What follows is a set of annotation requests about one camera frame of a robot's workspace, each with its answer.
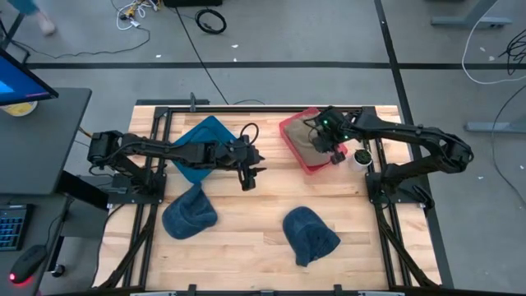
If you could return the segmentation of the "black desk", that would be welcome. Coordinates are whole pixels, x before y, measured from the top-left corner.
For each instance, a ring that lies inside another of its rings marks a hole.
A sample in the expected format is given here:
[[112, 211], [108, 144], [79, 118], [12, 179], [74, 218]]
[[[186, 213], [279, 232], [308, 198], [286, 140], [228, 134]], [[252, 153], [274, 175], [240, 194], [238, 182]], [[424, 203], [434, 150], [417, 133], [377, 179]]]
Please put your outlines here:
[[92, 90], [58, 93], [24, 117], [0, 110], [0, 195], [55, 192]]

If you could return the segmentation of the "red plastic bin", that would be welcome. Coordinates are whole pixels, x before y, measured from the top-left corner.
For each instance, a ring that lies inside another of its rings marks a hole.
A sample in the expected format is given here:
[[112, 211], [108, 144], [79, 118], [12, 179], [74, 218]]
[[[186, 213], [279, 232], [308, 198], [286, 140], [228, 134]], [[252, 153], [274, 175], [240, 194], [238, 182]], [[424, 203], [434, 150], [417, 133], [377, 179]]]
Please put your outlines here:
[[[317, 173], [319, 172], [320, 170], [322, 169], [325, 169], [326, 167], [328, 166], [331, 166], [333, 165], [331, 163], [331, 161], [328, 163], [328, 164], [323, 164], [323, 165], [318, 165], [318, 166], [306, 166], [303, 161], [301, 160], [299, 154], [296, 152], [295, 148], [293, 147], [291, 141], [289, 140], [289, 138], [287, 137], [287, 135], [285, 134], [285, 131], [284, 131], [284, 128], [289, 125], [291, 123], [291, 121], [295, 118], [300, 118], [300, 117], [303, 117], [303, 116], [306, 116], [308, 118], [313, 118], [313, 117], [316, 117], [321, 111], [318, 109], [318, 108], [313, 108], [313, 107], [310, 107], [310, 108], [307, 108], [305, 110], [303, 110], [302, 112], [300, 113], [296, 113], [294, 114], [292, 117], [290, 118], [287, 118], [285, 120], [283, 120], [282, 122], [279, 123], [279, 132], [280, 132], [280, 135], [282, 137], [282, 139], [284, 140], [284, 143], [285, 145], [289, 148], [289, 150], [292, 152], [294, 158], [296, 159], [296, 161], [299, 163], [301, 169], [304, 171], [304, 173], [306, 173], [307, 175], [313, 175], [314, 173]], [[345, 147], [344, 144], [339, 144], [336, 148], [336, 150], [339, 150], [339, 151], [342, 151], [345, 153], [345, 155], [348, 153], [348, 150], [347, 148]], [[328, 153], [324, 153], [324, 154], [329, 154], [330, 157], [332, 156], [334, 151], [330, 151]]]

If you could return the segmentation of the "person's foot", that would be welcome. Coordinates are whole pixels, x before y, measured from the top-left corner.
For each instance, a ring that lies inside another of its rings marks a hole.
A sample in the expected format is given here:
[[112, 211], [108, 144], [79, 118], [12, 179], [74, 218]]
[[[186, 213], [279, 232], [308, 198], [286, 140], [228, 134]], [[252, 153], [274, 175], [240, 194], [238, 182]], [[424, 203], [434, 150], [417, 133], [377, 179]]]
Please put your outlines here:
[[7, 0], [19, 13], [34, 17], [45, 36], [52, 35], [56, 31], [54, 23], [40, 10], [35, 0]]

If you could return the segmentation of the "blue denim hat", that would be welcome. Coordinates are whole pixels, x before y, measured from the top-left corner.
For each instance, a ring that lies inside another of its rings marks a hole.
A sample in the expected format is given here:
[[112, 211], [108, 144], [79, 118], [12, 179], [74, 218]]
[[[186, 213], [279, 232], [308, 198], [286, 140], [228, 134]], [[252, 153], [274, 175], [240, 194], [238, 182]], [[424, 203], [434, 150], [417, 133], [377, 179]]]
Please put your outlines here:
[[307, 267], [312, 261], [329, 255], [341, 243], [320, 216], [305, 206], [291, 210], [284, 217], [283, 231], [298, 266]]
[[200, 183], [194, 184], [162, 214], [165, 231], [175, 239], [190, 238], [214, 226], [218, 215]]

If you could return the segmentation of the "black computer mouse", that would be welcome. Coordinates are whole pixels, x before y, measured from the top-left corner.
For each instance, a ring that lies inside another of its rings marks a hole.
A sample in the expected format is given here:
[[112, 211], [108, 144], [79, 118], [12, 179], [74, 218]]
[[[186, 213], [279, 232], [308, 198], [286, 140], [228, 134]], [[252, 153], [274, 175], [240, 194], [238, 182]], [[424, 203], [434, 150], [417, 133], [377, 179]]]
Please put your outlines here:
[[26, 282], [38, 269], [47, 256], [44, 245], [34, 245], [25, 251], [13, 264], [9, 273], [9, 280], [13, 284]]

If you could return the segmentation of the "blue plastic bin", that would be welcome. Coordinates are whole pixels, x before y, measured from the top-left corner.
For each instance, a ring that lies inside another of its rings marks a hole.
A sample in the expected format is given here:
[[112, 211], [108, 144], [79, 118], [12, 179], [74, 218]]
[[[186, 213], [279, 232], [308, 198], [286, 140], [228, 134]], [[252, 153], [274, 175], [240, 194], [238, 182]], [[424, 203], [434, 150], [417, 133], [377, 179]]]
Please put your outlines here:
[[[215, 116], [209, 116], [177, 139], [174, 145], [179, 146], [206, 141], [220, 141], [224, 143], [235, 139], [236, 137]], [[178, 162], [174, 161], [173, 163], [187, 181], [193, 184], [200, 183], [212, 172], [211, 169], [191, 169]]]

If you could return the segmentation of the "black keyboard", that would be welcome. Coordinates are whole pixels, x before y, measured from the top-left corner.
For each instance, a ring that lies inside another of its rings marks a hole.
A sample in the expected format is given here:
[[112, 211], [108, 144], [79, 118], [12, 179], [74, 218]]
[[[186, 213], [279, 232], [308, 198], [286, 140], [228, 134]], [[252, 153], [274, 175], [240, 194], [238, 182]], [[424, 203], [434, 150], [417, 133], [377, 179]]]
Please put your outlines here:
[[0, 205], [0, 252], [19, 251], [29, 224], [32, 205]]

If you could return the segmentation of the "white cup with plant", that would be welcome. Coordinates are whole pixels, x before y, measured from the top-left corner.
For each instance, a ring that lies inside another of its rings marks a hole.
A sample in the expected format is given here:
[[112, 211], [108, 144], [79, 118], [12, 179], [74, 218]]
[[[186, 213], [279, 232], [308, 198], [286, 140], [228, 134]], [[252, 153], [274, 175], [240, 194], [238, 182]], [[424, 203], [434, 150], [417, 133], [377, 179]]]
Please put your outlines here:
[[361, 172], [372, 163], [371, 153], [366, 149], [355, 150], [349, 159], [349, 168], [352, 171]]

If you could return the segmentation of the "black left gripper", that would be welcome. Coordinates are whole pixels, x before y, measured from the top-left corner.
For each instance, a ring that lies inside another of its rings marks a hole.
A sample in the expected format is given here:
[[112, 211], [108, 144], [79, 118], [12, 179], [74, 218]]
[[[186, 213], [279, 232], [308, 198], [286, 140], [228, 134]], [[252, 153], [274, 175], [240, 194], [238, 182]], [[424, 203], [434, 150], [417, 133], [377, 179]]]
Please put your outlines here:
[[224, 143], [224, 170], [237, 170], [238, 172], [258, 174], [266, 168], [256, 167], [265, 158], [260, 155], [254, 146], [254, 141], [249, 137], [239, 137]]

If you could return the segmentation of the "computer monitor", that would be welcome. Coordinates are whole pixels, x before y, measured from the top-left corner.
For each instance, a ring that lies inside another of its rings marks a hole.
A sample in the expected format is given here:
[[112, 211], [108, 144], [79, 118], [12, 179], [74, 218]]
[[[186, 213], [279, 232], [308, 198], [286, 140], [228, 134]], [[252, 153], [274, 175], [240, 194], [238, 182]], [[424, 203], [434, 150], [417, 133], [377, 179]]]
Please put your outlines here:
[[0, 49], [0, 106], [58, 97], [58, 92]]

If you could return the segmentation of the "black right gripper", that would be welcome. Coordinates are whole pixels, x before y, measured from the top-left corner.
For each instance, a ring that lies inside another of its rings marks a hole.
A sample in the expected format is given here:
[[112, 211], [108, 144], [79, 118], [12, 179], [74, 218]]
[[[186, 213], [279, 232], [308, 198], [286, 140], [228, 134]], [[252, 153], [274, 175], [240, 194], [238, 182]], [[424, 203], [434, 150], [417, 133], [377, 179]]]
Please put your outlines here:
[[333, 151], [338, 144], [349, 140], [346, 117], [336, 109], [324, 109], [316, 117], [304, 119], [303, 123], [316, 128], [317, 136], [311, 143], [319, 153]]

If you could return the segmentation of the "grey table leg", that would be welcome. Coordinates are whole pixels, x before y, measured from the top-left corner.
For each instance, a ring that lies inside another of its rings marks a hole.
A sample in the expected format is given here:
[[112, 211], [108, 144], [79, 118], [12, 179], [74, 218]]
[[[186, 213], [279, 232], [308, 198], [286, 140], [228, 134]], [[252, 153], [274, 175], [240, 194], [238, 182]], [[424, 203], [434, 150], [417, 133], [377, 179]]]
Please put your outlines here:
[[526, 134], [526, 122], [467, 122], [464, 129], [468, 132], [499, 132]]
[[478, 0], [465, 16], [434, 16], [431, 18], [431, 25], [464, 29], [499, 29], [512, 24], [510, 18], [487, 15], [497, 2], [498, 0]]

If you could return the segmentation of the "tan cloth hat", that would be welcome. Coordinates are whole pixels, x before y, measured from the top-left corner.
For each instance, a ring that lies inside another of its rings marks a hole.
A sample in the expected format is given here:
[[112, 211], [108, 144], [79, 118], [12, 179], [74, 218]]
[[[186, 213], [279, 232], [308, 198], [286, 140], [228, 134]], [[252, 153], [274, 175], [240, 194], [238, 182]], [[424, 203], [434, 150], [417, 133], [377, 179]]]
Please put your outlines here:
[[328, 164], [330, 155], [318, 152], [312, 140], [317, 136], [312, 122], [306, 123], [308, 117], [295, 118], [284, 128], [285, 134], [291, 141], [296, 152], [306, 166], [318, 166]]

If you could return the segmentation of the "yellow container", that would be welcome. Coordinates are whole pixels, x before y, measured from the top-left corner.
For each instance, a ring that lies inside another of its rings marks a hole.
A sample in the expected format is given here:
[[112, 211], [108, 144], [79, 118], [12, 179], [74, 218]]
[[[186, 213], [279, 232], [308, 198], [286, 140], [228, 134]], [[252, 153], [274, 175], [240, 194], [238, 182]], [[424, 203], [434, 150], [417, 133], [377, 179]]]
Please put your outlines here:
[[0, 106], [0, 109], [13, 117], [24, 117], [32, 113], [38, 106], [37, 101]]

